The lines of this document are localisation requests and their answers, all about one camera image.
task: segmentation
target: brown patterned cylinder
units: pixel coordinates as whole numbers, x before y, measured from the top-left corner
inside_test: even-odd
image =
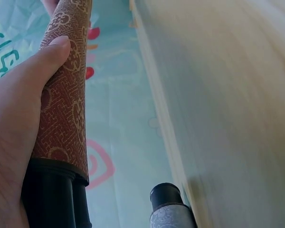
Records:
[[[86,42],[92,0],[60,0],[41,49],[70,39],[70,55],[45,85],[36,143],[22,187],[30,228],[91,228],[85,128]]]
[[[40,49],[67,35],[71,51],[46,84],[41,97],[40,126],[31,156],[68,165],[88,184],[85,128],[86,42],[91,0],[60,0]]]

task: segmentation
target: finger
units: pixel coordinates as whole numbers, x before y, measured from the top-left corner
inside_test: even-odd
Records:
[[[65,63],[70,49],[68,37],[58,37],[49,46],[8,72],[2,79],[41,92],[47,81]]]
[[[47,13],[51,17],[56,9],[59,0],[41,0],[41,2],[43,3],[44,7],[47,10]]]

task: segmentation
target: black rubber end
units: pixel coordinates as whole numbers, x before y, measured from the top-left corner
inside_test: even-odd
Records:
[[[91,228],[92,223],[86,201],[86,187],[83,182],[78,180],[73,182],[73,201],[76,228]]]
[[[70,176],[28,171],[21,197],[30,228],[76,228]]]
[[[158,209],[161,205],[167,203],[182,204],[180,190],[171,183],[161,183],[156,185],[150,193],[150,200],[153,211]]]

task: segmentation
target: hand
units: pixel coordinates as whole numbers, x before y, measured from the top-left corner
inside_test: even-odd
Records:
[[[59,0],[41,0],[41,2],[43,3],[49,16],[51,17],[56,9]]]
[[[69,52],[68,37],[56,38],[0,79],[0,227],[29,227],[20,196],[38,133],[41,93]]]

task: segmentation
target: brocade fabric cover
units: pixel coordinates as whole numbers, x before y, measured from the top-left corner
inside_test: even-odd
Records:
[[[87,181],[85,60],[91,6],[92,0],[60,0],[47,27],[40,49],[67,35],[71,51],[42,92],[40,127],[31,156],[74,165]]]

